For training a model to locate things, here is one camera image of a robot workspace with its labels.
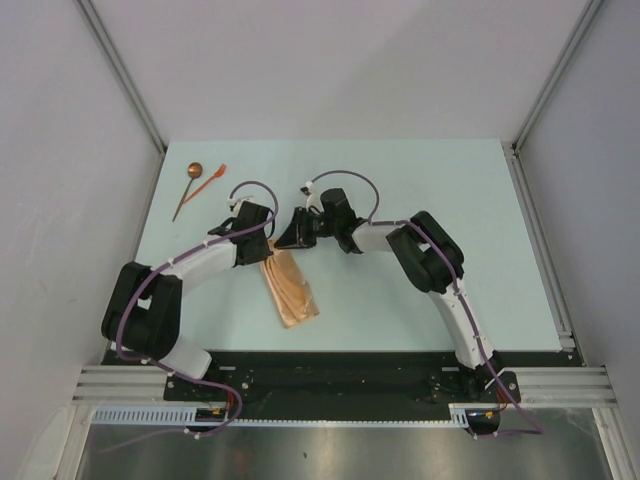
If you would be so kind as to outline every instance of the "peach cloth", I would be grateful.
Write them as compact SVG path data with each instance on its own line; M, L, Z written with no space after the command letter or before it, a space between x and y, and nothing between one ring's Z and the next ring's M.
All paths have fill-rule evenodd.
M276 302L286 328L295 327L318 315L311 287L298 268L290 250L277 250L269 241L273 252L260 268Z

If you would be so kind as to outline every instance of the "table surface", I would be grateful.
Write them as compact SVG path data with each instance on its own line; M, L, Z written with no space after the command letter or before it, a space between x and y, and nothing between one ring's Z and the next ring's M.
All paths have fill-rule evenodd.
M191 162L204 166L192 191L221 163L214 180L171 218ZM465 280L482 327L499 350L557 351L558 335L511 177L498 140L242 141L171 143L142 235L137 261L158 265L203 240L229 215L225 200L244 180L278 195L276 236L299 188L316 174L350 169L381 193L378 220L429 211L465 254ZM326 177L319 191L343 187L357 214L374 202L357 178ZM254 195L271 205L258 187ZM434 304L404 276L393 254L346 255L333 239L295 251L320 315L285 329L258 265L212 277L183 298L181 331L206 349L273 351L438 351L451 339Z

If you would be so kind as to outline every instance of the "purple cable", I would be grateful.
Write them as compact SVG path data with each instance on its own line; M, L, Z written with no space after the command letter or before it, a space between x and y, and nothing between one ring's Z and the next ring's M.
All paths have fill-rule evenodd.
M316 181L320 180L322 177L326 177L327 175L334 175L336 173L343 173L345 175L353 175L354 177L361 178L362 180L367 182L369 186L373 189L373 193L376 194L376 203L373 206L373 210L371 210L371 213L367 217L367 223L370 224L371 221L373 220L373 216L378 211L378 206L380 205L380 192L378 192L378 188L367 177L365 177L361 173L352 172L351 170L329 170L328 172L321 173L320 175L317 175L315 178L311 179L311 183L316 183Z
M273 214L268 219L266 219L264 222L260 223L259 225L255 225L255 226L247 228L245 230L240 230L239 232L232 232L232 233L229 233L229 234L224 235L222 237L214 238L212 240L209 240L206 243L206 246L205 246L204 243L201 243L201 244L199 244L199 245L187 250L186 252L181 253L175 259L173 259L171 263L165 262L162 265L160 265L158 268L153 270L149 274L149 276L144 279L142 284L135 291L135 293L131 297L131 300L129 300L129 303L127 304L127 307L125 308L124 313L122 314L122 318L120 319L120 324L118 325L118 331L116 333L116 352L118 353L118 356L120 358L122 358L123 360L130 360L130 361L142 360L144 358L143 355L127 355L124 352L124 350L122 349L122 337L124 335L125 326L127 324L127 321L129 320L129 316L131 315L131 312L133 311L133 308L137 305L138 299L142 295L142 292L144 292L144 290L149 286L149 284L153 281L153 279L155 277L160 275L160 273L162 273L164 270L169 268L172 264L175 265L177 263L180 263L181 261L185 260L186 258L189 258L191 255L199 252L200 250L202 250L204 248L211 247L212 245L216 245L216 244L221 243L221 242L223 242L225 240L229 240L231 238L235 238L235 237L238 237L240 235L245 235L247 233L251 233L251 232L255 232L257 230L261 230L264 227L266 227L267 225L269 225L269 223L271 223L271 222L273 222L275 220L276 215L278 215L278 207L279 207L278 198L276 197L276 194L274 193L274 191L271 190L271 188L269 188L269 186L265 185L264 183L258 182L258 181L255 181L255 180L247 180L245 182L242 182L242 183L238 184L231 191L231 194L229 195L229 197L233 198L233 195L240 188L244 187L245 185L257 185L259 187L264 188L269 193L269 195L271 195L271 198L273 199L273 205L274 205L273 206ZM151 363L153 365L159 367L159 368L162 368L163 370L166 370L167 372L173 373L174 376L176 376L178 378L181 378L183 380L186 380L186 381L198 384L198 385L204 385L204 386L208 386L208 387L218 388L218 389L230 392L238 400L238 406L236 407L236 410L235 410L233 415L231 415L227 420L225 420L223 423L221 423L219 426L217 426L213 430L210 430L210 431L207 431L207 432L200 432L199 437L208 437L208 436L211 436L211 435L219 432L220 430L226 428L231 422L233 422L235 419L237 419L240 416L240 413L242 412L242 396L233 387L230 387L230 386L222 384L222 383L210 382L210 381L207 381L207 380L200 380L200 379L190 377L190 376L185 375L185 374L180 373L180 372L174 372L169 367L167 367L167 366L163 365L162 363L157 362L155 360L151 360ZM121 444L115 445L113 447L109 447L109 448L101 450L101 451L102 452L111 452L111 451L116 450L118 448L121 448L121 447L124 447L124 446L128 446L128 445L132 445L132 444L134 444L134 443L136 443L138 441L145 440L145 439L151 438L151 437L155 437L156 435L163 435L163 434L169 433L169 432L172 432L172 433L176 432L177 433L179 431L183 431L183 430L165 429L165 430L160 430L160 431L157 431L157 432L152 432L152 433L143 435L141 437L137 437L137 438L134 438L132 440L128 440L126 442L123 442Z
M460 299L462 308L464 309L464 312L467 315L467 318L469 319L469 323L471 324L471 329L473 330L473 335L476 339L476 342L478 343L478 349L480 351L480 356L482 357L482 360L484 360L485 365L489 369L489 372L491 373L491 376L493 377L493 379L496 381L498 387L500 387L500 390L502 390L502 392L505 394L507 399L513 404L513 406L516 408L518 413L520 413L520 415L522 415L522 417L527 422L529 422L529 424L534 428L534 430L511 429L511 430L504 430L502 432L497 432L496 434L482 434L482 435L476 434L475 432L473 432L473 430L471 430L471 428L469 428L469 431L474 436L477 436L477 437L496 437L496 436L517 435L522 433L532 434L532 435L541 435L542 433L544 433L542 426L538 423L538 421L533 416L529 415L520 406L520 404L513 397L513 395L511 395L511 392L509 392L509 389L505 386L505 384L502 382L502 380L498 376L498 373L496 372L495 368L493 368L493 365L491 365L487 352L485 352L484 346L482 345L482 340L480 339L480 330L478 328L478 324L475 320L475 317L473 316L473 312L471 311L471 308L469 307L467 300L464 298L464 296L461 295L460 287L458 286L456 271L453 268L453 265L451 265L451 262L449 261L447 256L444 254L444 252L436 245L436 243L433 241L433 239L431 239L431 237L429 237L429 235L427 235L425 232L423 232L420 229L420 227L418 227L415 223L412 223L409 220L398 220L396 222L393 222L393 221L373 222L372 225L407 225L411 227L413 230L415 230L416 233L418 233L418 235L420 235L422 239L425 242L427 242L429 246L433 249L433 251L436 252L436 254L442 259L447 269L449 270L449 274L451 275L451 278L453 279L453 291L455 295Z

